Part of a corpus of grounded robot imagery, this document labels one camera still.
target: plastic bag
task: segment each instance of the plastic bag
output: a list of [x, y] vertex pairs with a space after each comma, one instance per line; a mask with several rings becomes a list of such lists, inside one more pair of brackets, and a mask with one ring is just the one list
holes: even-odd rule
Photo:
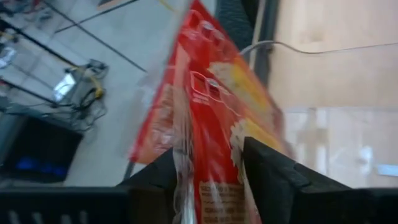
[[172, 132], [145, 124], [141, 133], [159, 133], [163, 141], [140, 134], [137, 146], [148, 142], [141, 153], [174, 149], [175, 223], [259, 223], [241, 160], [243, 139], [252, 136], [288, 154], [283, 116], [199, 1], [184, 20], [154, 102], [148, 117], [168, 108], [161, 114]]

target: concrete floor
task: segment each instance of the concrete floor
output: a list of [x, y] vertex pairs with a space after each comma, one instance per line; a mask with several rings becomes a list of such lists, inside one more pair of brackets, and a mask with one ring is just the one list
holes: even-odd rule
[[[99, 1], [54, 1], [54, 6], [78, 22], [99, 13], [96, 8]], [[178, 8], [180, 0], [167, 2]], [[204, 2], [208, 9], [214, 12], [215, 1]], [[151, 71], [165, 62], [167, 48], [170, 46], [175, 30], [173, 26], [176, 24], [175, 20], [173, 12], [157, 0], [141, 0], [83, 22], [81, 26], [120, 51], [130, 61]], [[26, 24], [17, 16], [10, 21], [18, 26]], [[146, 114], [146, 108], [150, 102], [148, 93], [152, 90], [144, 89], [139, 83], [146, 77], [145, 72], [82, 32], [78, 27], [56, 33], [57, 30], [71, 24], [54, 14], [54, 18], [43, 28], [30, 26], [26, 29], [28, 34], [76, 64], [84, 64], [88, 59], [93, 58], [110, 66], [109, 74], [103, 80], [106, 89], [104, 103], [108, 108], [108, 114], [97, 120], [96, 129], [87, 132], [64, 185], [116, 185], [123, 179], [128, 163], [129, 148]], [[25, 71], [30, 71], [49, 85], [55, 86], [62, 78], [62, 69], [67, 65], [55, 60], [28, 41], [21, 42], [15, 65]], [[7, 68], [1, 75], [15, 84], [51, 97], [52, 92], [49, 88], [21, 73], [15, 67]], [[35, 98], [19, 91], [11, 91], [8, 95], [24, 105], [38, 103]], [[134, 172], [142, 167], [138, 164]]]

